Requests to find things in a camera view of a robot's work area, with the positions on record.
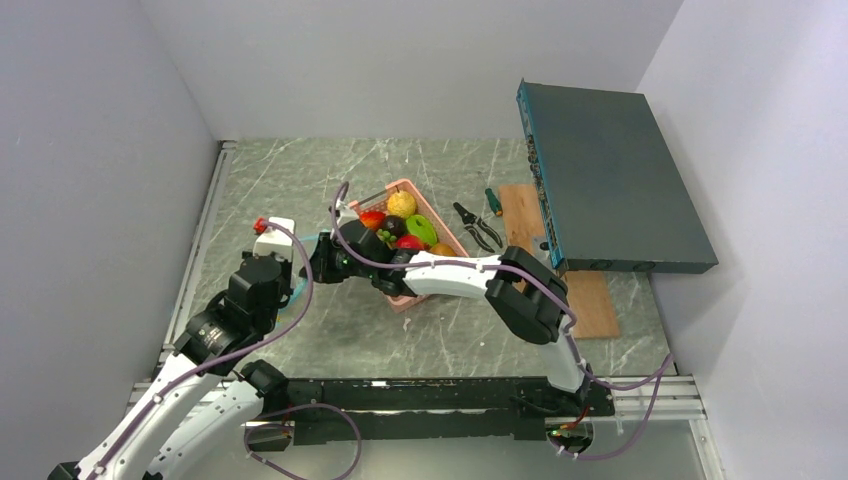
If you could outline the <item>red pomegranate toy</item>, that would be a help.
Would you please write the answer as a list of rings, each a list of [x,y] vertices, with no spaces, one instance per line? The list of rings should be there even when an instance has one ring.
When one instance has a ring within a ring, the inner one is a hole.
[[[426,251],[429,246],[419,237],[411,234],[399,237],[395,243],[398,249],[411,249],[417,251]]]

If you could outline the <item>clear zip top bag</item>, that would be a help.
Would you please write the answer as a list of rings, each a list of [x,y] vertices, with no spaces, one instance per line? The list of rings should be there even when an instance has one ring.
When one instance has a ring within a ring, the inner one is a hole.
[[[308,253],[311,253],[311,252],[314,251],[315,246],[318,242],[318,239],[319,239],[318,234],[312,234],[312,235],[307,235],[307,236],[298,238],[298,240],[304,246],[305,250]],[[298,300],[298,298],[301,296],[301,294],[304,292],[305,288],[306,288],[306,279],[304,277],[298,276],[295,283],[294,283],[294,287],[293,287],[293,291],[292,291],[291,295],[286,299],[284,305],[282,305],[278,309],[278,314],[281,315],[288,307],[292,306]]]

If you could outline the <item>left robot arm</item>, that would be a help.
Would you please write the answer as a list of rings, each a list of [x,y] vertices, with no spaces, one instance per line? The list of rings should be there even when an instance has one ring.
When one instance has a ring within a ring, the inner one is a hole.
[[[130,413],[91,453],[63,462],[52,479],[180,479],[216,435],[257,416],[279,417],[288,379],[269,363],[248,363],[213,402],[193,408],[234,373],[234,352],[254,346],[275,326],[292,293],[292,264],[280,255],[246,256],[226,289],[188,322],[175,350]]]

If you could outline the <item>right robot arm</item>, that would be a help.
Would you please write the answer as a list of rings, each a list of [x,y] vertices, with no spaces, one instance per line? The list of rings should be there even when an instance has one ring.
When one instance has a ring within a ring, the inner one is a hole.
[[[390,297],[484,300],[514,336],[538,347],[557,411],[574,415],[589,402],[586,363],[571,334],[577,317],[568,288],[520,247],[477,258],[443,256],[390,247],[361,222],[351,221],[319,235],[302,272],[322,284],[362,278]]]

